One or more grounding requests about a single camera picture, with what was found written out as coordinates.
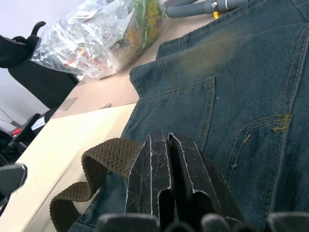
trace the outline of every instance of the jeans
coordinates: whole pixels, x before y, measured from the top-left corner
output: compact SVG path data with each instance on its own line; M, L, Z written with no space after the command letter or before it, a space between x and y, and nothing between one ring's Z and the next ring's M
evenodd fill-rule
M118 174L109 172L99 193L94 197L84 214L75 222L70 232L95 232L98 217L106 213L124 213L127 181Z
M122 137L192 137L260 229L271 212L309 211L308 21L308 0L253 0L163 43L130 72L140 99Z

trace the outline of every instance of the white wall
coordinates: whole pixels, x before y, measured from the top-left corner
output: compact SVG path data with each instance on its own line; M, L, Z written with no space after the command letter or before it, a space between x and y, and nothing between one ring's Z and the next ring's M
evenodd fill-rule
M79 1L76 0L0 0L0 34L13 38L28 37L33 26L45 21L47 27L57 17ZM35 113L43 113L47 108L28 90L13 79L6 69L0 68L0 109L14 121L23 124ZM10 121L0 111L0 119ZM12 130L14 126L0 121L0 127Z

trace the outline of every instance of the clear plastic bag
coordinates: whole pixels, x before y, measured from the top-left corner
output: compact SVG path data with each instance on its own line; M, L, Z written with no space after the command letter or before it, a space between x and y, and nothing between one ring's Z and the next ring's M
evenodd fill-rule
M160 35L161 0L85 0L43 32L31 60L103 78L122 70Z

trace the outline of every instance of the table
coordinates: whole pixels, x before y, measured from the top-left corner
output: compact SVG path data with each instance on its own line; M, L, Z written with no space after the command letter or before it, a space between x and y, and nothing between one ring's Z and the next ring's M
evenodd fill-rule
M81 155L119 137L138 95L129 81L132 67L155 59L160 44L213 20L212 15L169 19L162 36L123 72L80 83L18 160L28 167L25 185L15 192L0 217L3 232L54 232L49 203L70 184L84 180ZM87 204L79 204L82 212Z

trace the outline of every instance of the jeans pocket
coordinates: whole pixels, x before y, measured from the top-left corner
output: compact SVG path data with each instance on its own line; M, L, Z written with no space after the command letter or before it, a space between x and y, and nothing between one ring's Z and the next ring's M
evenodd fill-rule
M140 98L122 136L140 141L155 130L190 136L203 149L215 96L215 78Z
M247 218L260 223L260 228L276 197L286 146L282 138L291 120L291 114L283 114L245 125L226 165L225 179L238 205Z

